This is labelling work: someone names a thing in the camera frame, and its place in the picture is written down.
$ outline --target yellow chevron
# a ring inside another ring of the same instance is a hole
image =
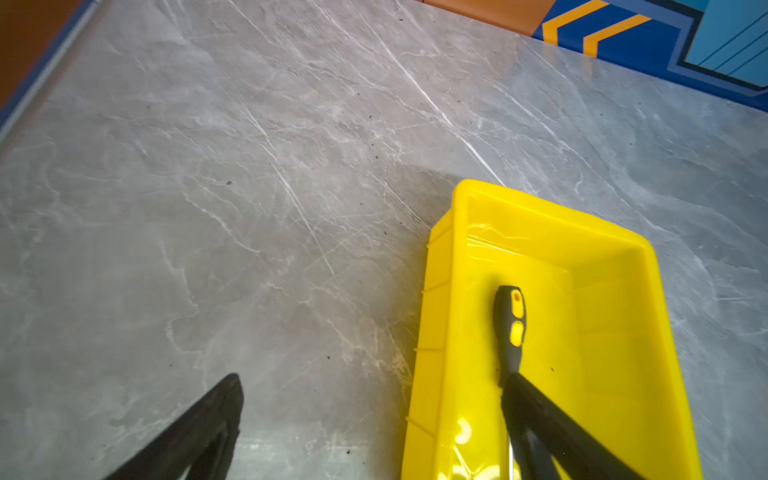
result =
[[[592,12],[596,12],[597,10],[603,8],[605,5],[608,5],[608,3],[603,2],[602,0],[590,0],[583,5],[579,5],[573,10],[565,12],[563,15],[558,15],[552,20],[544,22],[541,24],[541,33],[544,36],[544,41],[553,45],[557,45],[558,28],[563,25],[567,25],[574,20],[578,20],[581,17],[585,17]]]
[[[630,28],[637,27],[638,25],[641,25],[648,20],[650,20],[650,18],[643,15],[635,15],[634,17],[627,18],[626,20],[615,23],[610,27],[603,28],[602,30],[596,31],[593,34],[587,35],[584,37],[584,55],[597,58],[598,42],[600,40],[605,40],[608,37],[612,37],[623,31],[629,30]]]

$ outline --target yellow container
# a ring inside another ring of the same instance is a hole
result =
[[[492,323],[500,285],[525,294],[525,378],[648,480],[702,478],[653,247],[464,180],[429,236],[403,480],[509,478]]]

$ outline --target dark blue stripe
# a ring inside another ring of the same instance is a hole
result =
[[[61,31],[54,37],[54,39],[51,41],[51,44],[48,46],[48,50],[45,51],[45,53],[40,57],[40,59],[35,63],[35,66],[32,68],[32,70],[27,74],[27,76],[24,78],[24,80],[19,84],[18,87],[16,87],[16,90],[13,92],[13,95],[11,95],[11,98],[8,99],[8,103],[6,103],[2,110],[0,110],[0,129],[5,126],[5,122],[8,120],[9,117],[11,117],[11,114],[13,113],[13,110],[16,108],[16,105],[20,101],[22,101],[22,98],[27,93],[29,88],[32,86],[32,84],[35,83],[35,80],[37,80],[40,73],[43,71],[45,66],[48,64],[48,62],[53,58],[53,56],[56,54],[56,51],[61,47],[61,44],[64,43],[64,40],[67,39],[67,35],[72,31],[74,26],[78,23],[78,20],[83,16],[85,11],[88,9],[89,6],[91,6],[91,3],[94,3],[95,0],[83,0],[83,2],[80,4],[77,9],[72,13],[72,15],[69,17],[69,20],[67,20],[67,23],[64,25],[64,27],[61,29]]]

